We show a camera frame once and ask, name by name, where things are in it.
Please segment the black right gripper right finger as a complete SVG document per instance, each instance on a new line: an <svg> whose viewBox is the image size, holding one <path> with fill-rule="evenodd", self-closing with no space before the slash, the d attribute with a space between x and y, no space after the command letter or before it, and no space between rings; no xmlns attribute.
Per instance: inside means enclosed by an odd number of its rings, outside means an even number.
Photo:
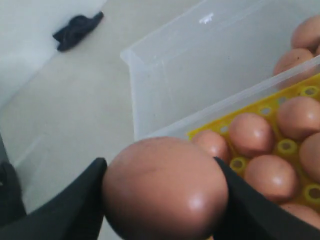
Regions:
<svg viewBox="0 0 320 240"><path fill-rule="evenodd" d="M254 190L218 157L228 186L228 205L215 240L318 240L320 230Z"/></svg>

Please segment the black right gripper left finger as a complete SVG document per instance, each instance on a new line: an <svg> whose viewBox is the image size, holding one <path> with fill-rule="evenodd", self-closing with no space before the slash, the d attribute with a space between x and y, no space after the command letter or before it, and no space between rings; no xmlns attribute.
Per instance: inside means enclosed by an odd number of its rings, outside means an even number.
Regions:
<svg viewBox="0 0 320 240"><path fill-rule="evenodd" d="M0 164L0 238L2 240L96 240L102 222L104 158L96 158L62 192L27 213L15 168Z"/></svg>

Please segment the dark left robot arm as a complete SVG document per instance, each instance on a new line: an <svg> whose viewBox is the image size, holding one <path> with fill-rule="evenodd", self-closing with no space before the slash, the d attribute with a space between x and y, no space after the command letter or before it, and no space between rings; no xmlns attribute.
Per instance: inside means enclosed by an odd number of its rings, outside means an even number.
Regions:
<svg viewBox="0 0 320 240"><path fill-rule="evenodd" d="M2 240L96 240L104 218L101 185L107 170L96 158L73 182L27 213L18 174L0 145L0 238Z"/></svg>

